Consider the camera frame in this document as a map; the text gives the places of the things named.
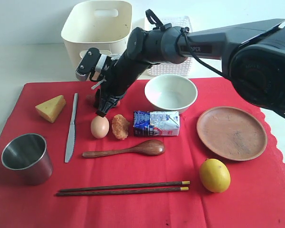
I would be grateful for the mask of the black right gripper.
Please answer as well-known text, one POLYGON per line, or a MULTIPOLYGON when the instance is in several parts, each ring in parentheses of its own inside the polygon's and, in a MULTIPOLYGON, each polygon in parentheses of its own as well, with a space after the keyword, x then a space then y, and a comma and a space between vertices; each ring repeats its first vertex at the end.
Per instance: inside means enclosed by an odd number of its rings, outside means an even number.
POLYGON ((132 60, 123 53, 118 60, 111 62, 104 72, 105 81, 95 94, 98 100, 96 114, 105 117, 113 107, 120 105, 127 89, 147 69, 147 63, 142 60, 132 60))

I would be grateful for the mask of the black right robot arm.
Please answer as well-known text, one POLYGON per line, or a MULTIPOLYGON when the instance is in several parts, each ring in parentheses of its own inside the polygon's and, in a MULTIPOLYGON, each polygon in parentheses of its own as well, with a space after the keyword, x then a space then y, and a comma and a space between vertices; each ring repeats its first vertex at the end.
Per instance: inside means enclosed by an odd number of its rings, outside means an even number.
POLYGON ((229 80, 247 102, 285 119, 285 26, 269 19, 190 32, 187 27, 163 24, 146 11, 154 29, 135 28, 126 50, 103 72, 96 113, 104 117, 124 97, 143 71, 160 63, 183 63, 194 58, 219 59, 215 73, 229 80))

